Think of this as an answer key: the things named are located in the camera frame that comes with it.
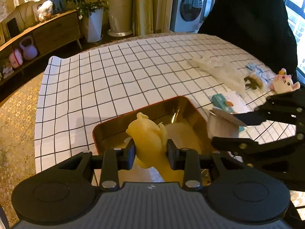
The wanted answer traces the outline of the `teal white tissue pack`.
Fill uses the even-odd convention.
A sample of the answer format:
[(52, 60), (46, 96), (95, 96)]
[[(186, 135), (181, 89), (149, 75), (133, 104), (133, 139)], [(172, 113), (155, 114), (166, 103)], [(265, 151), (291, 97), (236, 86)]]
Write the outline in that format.
[(215, 94), (211, 97), (212, 104), (230, 114), (248, 113), (251, 110), (236, 92)]

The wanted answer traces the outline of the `yellow curtain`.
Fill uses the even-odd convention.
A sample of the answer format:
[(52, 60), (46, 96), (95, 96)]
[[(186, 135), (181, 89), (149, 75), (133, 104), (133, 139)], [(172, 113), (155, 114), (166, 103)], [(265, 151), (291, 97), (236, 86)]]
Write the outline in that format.
[(144, 36), (170, 31), (173, 0), (108, 0), (112, 37)]

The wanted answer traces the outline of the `white towel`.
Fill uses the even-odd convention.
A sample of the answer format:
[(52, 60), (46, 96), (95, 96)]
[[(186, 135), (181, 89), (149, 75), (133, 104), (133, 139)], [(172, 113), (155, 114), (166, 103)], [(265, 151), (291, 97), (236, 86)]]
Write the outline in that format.
[(239, 127), (246, 124), (239, 120), (234, 114), (218, 108), (209, 111), (207, 122), (207, 135), (210, 139), (214, 137), (238, 138)]

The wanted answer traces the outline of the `yellow rubber chicken toy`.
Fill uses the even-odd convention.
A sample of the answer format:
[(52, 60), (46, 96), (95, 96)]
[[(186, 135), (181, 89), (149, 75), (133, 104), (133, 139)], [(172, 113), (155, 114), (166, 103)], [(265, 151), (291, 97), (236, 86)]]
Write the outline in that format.
[(156, 124), (139, 112), (126, 134), (134, 140), (136, 161), (141, 168), (155, 168), (164, 181), (182, 183), (183, 171), (173, 171), (166, 155), (168, 133), (163, 123)]

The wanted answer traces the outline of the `cotton swab bag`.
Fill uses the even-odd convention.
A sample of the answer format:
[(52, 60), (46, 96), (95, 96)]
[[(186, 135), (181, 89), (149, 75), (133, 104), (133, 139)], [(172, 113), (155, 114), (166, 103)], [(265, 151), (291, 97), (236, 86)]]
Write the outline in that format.
[(268, 90), (269, 88), (268, 82), (263, 77), (253, 72), (250, 74), (250, 78), (254, 81), (254, 83), (260, 90), (262, 91)]

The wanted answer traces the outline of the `pink small case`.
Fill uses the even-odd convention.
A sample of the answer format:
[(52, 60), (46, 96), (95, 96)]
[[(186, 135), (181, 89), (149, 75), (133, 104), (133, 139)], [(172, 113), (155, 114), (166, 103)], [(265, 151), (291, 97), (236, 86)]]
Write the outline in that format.
[(23, 58), (19, 49), (13, 49), (9, 55), (9, 61), (14, 69), (23, 64)]

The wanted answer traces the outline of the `blue white wet wipe pack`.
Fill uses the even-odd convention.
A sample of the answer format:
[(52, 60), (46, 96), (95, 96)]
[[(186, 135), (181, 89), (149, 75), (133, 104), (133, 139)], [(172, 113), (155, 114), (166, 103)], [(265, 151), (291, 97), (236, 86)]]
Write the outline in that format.
[(258, 76), (263, 76), (265, 74), (267, 74), (267, 71), (264, 71), (261, 67), (259, 67), (257, 64), (254, 64), (254, 63), (248, 63), (246, 65), (246, 67), (254, 72), (255, 74), (257, 74)]

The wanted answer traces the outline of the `wooden sideboard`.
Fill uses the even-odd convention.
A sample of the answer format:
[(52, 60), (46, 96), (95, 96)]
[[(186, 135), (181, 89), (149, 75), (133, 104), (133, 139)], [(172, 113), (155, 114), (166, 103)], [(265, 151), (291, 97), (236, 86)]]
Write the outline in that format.
[(19, 47), (19, 43), (27, 36), (34, 40), (34, 46), (38, 55), (32, 60), (25, 60), (22, 65), (17, 67), (14, 72), (7, 78), (1, 79), (1, 85), (11, 79), (19, 72), (23, 72), (27, 66), (43, 56), (65, 46), (73, 41), (79, 41), (82, 37), (78, 13), (76, 10), (69, 10), (61, 14), (56, 14), (51, 19), (38, 23), (27, 28), (19, 35), (11, 38), (1, 46), (1, 54)]

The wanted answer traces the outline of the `red gold metal tin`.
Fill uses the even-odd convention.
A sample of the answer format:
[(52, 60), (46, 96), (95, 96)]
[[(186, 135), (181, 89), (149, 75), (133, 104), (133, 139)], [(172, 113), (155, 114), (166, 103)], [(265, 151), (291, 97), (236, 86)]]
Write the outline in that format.
[(190, 148), (209, 155), (214, 148), (207, 135), (207, 122), (186, 97), (175, 97), (126, 113), (96, 125), (92, 131), (97, 152), (125, 148), (131, 139), (136, 158), (131, 170), (118, 172), (124, 182), (182, 182), (184, 172), (171, 170), (165, 144)]

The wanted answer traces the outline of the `pink white plush toy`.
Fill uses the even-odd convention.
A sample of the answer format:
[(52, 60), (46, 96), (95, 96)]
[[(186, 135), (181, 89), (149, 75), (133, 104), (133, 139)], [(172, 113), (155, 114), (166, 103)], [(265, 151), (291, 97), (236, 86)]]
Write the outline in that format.
[(276, 94), (294, 92), (300, 88), (300, 83), (293, 83), (292, 76), (282, 68), (271, 82), (270, 89)]

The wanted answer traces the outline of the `potted green plant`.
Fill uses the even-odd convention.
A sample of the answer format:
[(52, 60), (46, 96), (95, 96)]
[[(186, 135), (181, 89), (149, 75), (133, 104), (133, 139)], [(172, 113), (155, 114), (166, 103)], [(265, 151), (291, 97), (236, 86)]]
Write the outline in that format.
[(107, 2), (104, 0), (64, 0), (60, 6), (64, 5), (77, 11), (82, 34), (88, 43), (102, 39), (103, 12), (108, 10)]

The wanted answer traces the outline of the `white plastic bag on sideboard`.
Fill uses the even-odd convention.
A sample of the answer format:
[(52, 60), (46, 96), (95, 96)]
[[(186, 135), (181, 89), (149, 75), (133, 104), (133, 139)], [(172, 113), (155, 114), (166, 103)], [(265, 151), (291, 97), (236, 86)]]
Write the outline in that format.
[(53, 15), (53, 2), (51, 0), (45, 1), (38, 9), (37, 20), (44, 22), (49, 20)]

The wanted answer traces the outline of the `white front-load washing machine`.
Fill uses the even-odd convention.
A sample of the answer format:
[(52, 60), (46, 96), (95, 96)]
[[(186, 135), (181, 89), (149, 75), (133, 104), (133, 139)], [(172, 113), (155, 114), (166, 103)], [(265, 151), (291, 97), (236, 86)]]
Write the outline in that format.
[(199, 29), (206, 0), (173, 0), (170, 31), (175, 33), (195, 32)]

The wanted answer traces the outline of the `black draped cloth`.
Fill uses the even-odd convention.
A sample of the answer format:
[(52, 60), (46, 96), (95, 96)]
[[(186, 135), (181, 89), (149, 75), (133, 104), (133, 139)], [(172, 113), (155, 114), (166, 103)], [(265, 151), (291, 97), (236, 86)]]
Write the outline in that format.
[(240, 47), (275, 73), (296, 74), (297, 43), (283, 0), (215, 0), (198, 33)]

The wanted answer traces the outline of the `white mesh gauze cloth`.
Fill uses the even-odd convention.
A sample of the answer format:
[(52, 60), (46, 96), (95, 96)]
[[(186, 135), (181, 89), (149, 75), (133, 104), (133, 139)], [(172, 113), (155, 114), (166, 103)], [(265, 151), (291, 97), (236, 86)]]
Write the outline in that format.
[(246, 96), (245, 76), (233, 66), (227, 56), (194, 57), (188, 62), (207, 72), (242, 97)]

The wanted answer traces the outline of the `dark green scrunchie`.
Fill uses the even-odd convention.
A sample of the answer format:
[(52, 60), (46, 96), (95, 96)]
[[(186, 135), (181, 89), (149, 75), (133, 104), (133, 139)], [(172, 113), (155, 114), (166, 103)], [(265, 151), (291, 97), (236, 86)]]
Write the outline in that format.
[(258, 88), (261, 89), (262, 85), (253, 77), (246, 76), (244, 79), (245, 81), (245, 87), (250, 88), (252, 90), (257, 90)]

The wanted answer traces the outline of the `white black grid tablecloth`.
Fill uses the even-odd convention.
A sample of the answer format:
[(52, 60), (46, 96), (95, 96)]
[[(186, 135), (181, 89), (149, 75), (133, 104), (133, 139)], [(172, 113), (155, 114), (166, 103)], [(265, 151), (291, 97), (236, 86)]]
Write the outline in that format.
[(62, 59), (53, 56), (42, 77), (35, 124), (36, 172), (94, 151), (94, 126), (176, 96), (204, 112), (215, 94), (228, 91), (212, 75), (191, 65), (195, 57), (224, 56), (237, 73), (247, 64), (274, 73), (246, 51), (205, 34), (133, 39)]

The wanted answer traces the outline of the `purple kettlebell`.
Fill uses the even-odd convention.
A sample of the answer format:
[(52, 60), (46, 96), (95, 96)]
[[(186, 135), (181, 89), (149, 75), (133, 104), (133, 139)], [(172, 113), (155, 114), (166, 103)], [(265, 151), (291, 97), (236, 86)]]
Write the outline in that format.
[[(30, 43), (27, 46), (24, 46), (23, 45), (24, 42), (26, 42), (28, 40), (30, 41)], [(24, 37), (20, 41), (19, 46), (23, 51), (23, 57), (24, 57), (25, 60), (32, 60), (38, 54), (38, 51), (37, 51), (36, 47), (34, 46), (34, 39), (31, 35), (28, 35), (28, 36)]]

